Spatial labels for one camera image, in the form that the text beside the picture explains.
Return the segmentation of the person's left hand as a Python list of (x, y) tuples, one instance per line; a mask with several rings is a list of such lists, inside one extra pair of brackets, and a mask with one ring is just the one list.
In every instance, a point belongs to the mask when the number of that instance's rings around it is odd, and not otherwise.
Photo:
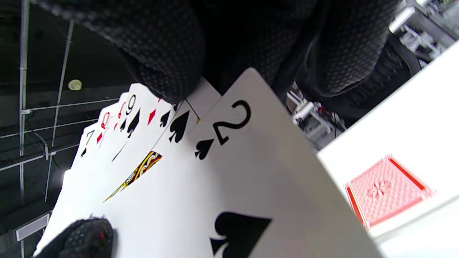
[(114, 230), (105, 218), (80, 219), (66, 227), (35, 258), (110, 258)]

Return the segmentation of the person's right hand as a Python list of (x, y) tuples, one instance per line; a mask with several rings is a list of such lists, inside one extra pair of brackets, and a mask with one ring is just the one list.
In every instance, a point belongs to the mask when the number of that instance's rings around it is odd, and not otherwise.
[(137, 82), (177, 104), (205, 77), (224, 93), (254, 68), (278, 95), (305, 72), (334, 97), (374, 71), (398, 0), (35, 0), (115, 46)]

